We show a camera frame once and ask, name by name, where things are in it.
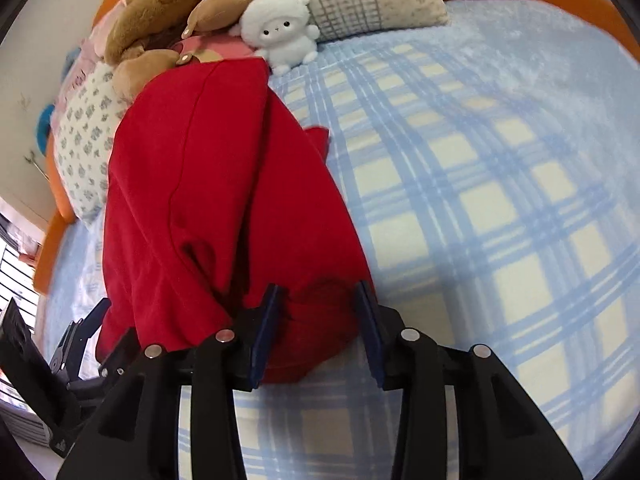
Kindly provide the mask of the pink quilt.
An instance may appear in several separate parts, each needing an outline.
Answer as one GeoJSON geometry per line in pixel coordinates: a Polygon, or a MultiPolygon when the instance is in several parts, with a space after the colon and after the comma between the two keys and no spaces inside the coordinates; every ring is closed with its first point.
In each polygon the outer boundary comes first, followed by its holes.
{"type": "Polygon", "coordinates": [[[78,55],[62,79],[62,86],[54,100],[50,117],[51,132],[58,131],[68,101],[80,90],[86,79],[96,70],[96,64],[102,60],[108,33],[126,5],[126,0],[102,0],[93,18],[89,36],[81,40],[78,55]]]}

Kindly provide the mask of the white plush cat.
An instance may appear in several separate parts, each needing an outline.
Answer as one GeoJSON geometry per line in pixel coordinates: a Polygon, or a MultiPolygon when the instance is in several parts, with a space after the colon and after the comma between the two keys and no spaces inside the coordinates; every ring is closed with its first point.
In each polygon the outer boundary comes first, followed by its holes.
{"type": "Polygon", "coordinates": [[[310,22],[310,0],[254,0],[229,30],[282,76],[318,58],[320,30],[310,22]]]}

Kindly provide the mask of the red polo shirt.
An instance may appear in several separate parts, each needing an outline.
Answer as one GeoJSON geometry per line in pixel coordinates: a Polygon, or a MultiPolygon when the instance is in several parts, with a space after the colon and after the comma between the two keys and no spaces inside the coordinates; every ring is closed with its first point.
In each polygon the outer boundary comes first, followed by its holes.
{"type": "Polygon", "coordinates": [[[126,111],[108,164],[99,360],[127,330],[195,347],[272,285],[266,382],[298,382],[357,336],[366,257],[311,132],[268,79],[259,58],[173,68],[126,111]]]}

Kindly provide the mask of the white floral pillow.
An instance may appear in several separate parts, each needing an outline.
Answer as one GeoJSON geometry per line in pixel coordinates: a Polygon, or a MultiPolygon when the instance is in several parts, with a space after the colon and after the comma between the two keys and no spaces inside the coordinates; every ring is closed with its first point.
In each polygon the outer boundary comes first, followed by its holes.
{"type": "Polygon", "coordinates": [[[106,204],[108,161],[128,108],[113,86],[114,68],[99,63],[66,109],[54,133],[58,175],[75,216],[91,224],[106,204]]]}

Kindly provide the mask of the brown plush toy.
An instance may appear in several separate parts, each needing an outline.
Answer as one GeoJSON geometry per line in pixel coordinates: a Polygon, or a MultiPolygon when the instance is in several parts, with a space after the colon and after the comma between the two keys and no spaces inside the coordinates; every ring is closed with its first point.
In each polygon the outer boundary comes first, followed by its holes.
{"type": "Polygon", "coordinates": [[[156,76],[190,62],[172,46],[234,26],[254,0],[125,0],[99,57],[114,70],[116,94],[131,102],[156,76]]]}

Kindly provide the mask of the pink round plush cushion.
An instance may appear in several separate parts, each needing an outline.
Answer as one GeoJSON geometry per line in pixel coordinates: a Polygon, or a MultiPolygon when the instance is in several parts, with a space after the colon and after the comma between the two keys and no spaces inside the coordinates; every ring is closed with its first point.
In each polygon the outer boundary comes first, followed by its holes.
{"type": "Polygon", "coordinates": [[[171,49],[179,55],[179,64],[208,63],[226,58],[251,58],[254,50],[240,37],[227,34],[191,36],[175,42],[171,49]]]}

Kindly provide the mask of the blue neck pillow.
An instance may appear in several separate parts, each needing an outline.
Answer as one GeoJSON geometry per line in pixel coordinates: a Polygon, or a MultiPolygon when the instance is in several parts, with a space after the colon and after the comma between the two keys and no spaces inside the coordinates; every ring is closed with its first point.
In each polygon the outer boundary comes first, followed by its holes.
{"type": "Polygon", "coordinates": [[[55,106],[53,103],[43,107],[36,123],[36,143],[41,154],[46,154],[47,144],[51,131],[51,116],[55,106]]]}

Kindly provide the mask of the blue plaid blanket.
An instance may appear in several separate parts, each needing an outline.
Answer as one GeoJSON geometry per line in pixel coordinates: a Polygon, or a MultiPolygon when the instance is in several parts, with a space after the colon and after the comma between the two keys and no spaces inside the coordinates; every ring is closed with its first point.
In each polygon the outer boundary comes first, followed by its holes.
{"type": "Polygon", "coordinates": [[[536,0],[325,44],[270,79],[330,129],[382,304],[487,344],[593,478],[639,413],[639,66],[536,0]]]}

